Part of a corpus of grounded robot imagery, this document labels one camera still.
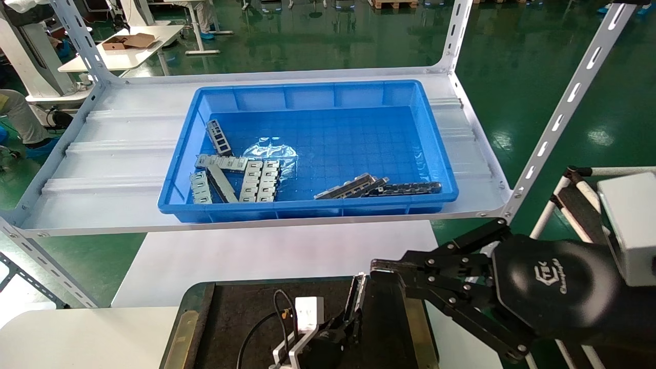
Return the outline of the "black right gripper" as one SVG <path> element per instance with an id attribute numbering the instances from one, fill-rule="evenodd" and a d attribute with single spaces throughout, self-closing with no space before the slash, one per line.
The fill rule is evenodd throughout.
<path id="1" fill-rule="evenodd" d="M 654 350 L 654 287 L 627 285 L 609 247 L 510 236 L 506 220 L 493 219 L 431 251 L 374 259 L 370 276 L 399 281 L 406 297 L 433 304 L 512 363 L 537 336 Z M 500 241 L 492 252 L 497 299 L 494 288 L 460 278 L 490 276 L 482 249 Z"/>

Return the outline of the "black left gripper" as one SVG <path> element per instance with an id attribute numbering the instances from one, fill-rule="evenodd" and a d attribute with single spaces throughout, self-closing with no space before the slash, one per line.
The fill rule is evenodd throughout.
<path id="1" fill-rule="evenodd" d="M 362 335 L 362 312 L 340 313 L 309 340 L 299 357 L 300 368 L 337 368 L 344 351 L 359 344 Z"/>

